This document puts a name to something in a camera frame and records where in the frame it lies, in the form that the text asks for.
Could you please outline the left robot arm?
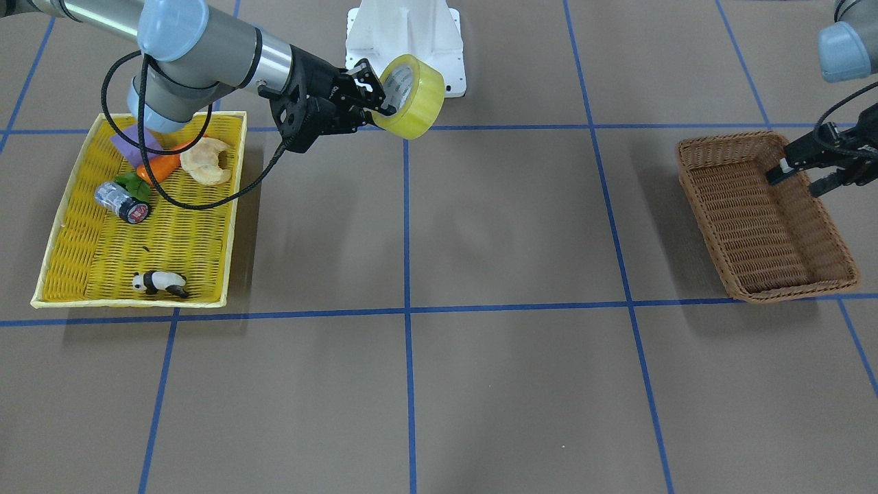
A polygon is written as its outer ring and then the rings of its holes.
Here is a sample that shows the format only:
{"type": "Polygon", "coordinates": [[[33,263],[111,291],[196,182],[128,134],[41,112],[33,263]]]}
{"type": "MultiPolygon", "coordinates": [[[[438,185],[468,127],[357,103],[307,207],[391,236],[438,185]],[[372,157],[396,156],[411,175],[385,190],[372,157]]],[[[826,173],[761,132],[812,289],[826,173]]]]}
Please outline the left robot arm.
{"type": "MultiPolygon", "coordinates": [[[[876,75],[877,3],[837,1],[833,22],[818,35],[818,56],[826,82],[844,82],[876,75]]],[[[818,198],[840,187],[863,187],[876,179],[877,106],[872,104],[858,116],[854,126],[840,130],[829,117],[841,106],[876,88],[875,82],[843,98],[826,110],[809,134],[784,147],[785,156],[765,173],[775,187],[799,172],[827,169],[832,172],[809,185],[818,198]]]]}

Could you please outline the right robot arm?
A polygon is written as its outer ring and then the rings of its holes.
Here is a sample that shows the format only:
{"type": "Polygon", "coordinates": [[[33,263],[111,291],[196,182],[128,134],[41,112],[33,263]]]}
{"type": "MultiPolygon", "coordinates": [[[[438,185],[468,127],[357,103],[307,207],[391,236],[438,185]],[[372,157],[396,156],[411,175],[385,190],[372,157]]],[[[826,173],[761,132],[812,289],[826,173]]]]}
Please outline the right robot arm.
{"type": "Polygon", "coordinates": [[[266,98],[289,152],[392,116],[370,63],[338,68],[204,1],[3,1],[2,16],[44,13],[135,42],[150,57],[129,106],[156,132],[175,132],[237,90],[266,98]]]}

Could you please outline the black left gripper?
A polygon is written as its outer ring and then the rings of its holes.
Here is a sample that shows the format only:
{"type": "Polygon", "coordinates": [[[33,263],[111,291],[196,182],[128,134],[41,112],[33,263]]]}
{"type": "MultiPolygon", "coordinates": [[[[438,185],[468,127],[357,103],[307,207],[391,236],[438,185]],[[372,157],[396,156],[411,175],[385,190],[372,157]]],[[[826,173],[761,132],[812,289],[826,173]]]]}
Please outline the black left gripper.
{"type": "Polygon", "coordinates": [[[766,182],[776,187],[799,171],[833,167],[833,172],[809,185],[812,197],[838,187],[863,187],[877,178],[876,145],[877,104],[872,104],[852,128],[840,131],[833,122],[820,123],[810,134],[788,144],[786,159],[766,171],[766,182]]]}

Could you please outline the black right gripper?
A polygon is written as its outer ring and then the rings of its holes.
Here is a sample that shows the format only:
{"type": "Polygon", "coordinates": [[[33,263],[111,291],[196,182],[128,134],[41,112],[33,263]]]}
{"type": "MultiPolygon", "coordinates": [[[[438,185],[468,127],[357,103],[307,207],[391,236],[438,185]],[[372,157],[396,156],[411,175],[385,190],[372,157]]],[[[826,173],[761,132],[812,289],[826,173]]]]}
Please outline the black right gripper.
{"type": "Polygon", "coordinates": [[[393,117],[373,112],[389,106],[368,59],[343,69],[301,48],[291,51],[281,86],[274,89],[263,82],[259,87],[286,150],[303,154],[323,135],[353,134],[361,126],[389,128],[394,123],[393,117]]]}

